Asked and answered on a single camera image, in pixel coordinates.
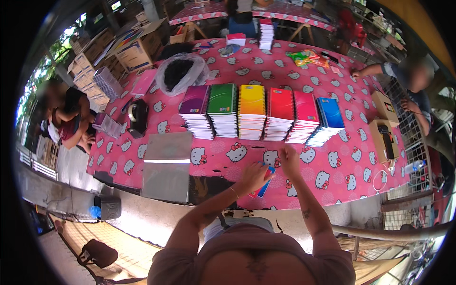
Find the plastic wrap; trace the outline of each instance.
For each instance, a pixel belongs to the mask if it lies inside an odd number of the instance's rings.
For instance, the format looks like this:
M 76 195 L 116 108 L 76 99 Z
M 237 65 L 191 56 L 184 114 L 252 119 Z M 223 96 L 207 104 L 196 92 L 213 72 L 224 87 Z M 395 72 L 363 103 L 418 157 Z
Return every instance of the plastic wrap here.
M 165 84 L 165 70 L 171 62 L 178 59 L 191 60 L 193 61 L 193 65 L 187 74 L 182 77 L 179 83 L 174 86 L 171 91 L 168 91 L 168 88 Z M 163 61 L 160 67 L 158 67 L 157 75 L 155 76 L 157 86 L 164 94 L 170 97 L 174 97 L 185 92 L 187 90 L 187 87 L 190 85 L 204 85 L 205 81 L 208 79 L 212 80 L 214 78 L 210 76 L 210 70 L 204 58 L 197 54 L 186 52 L 178 53 Z

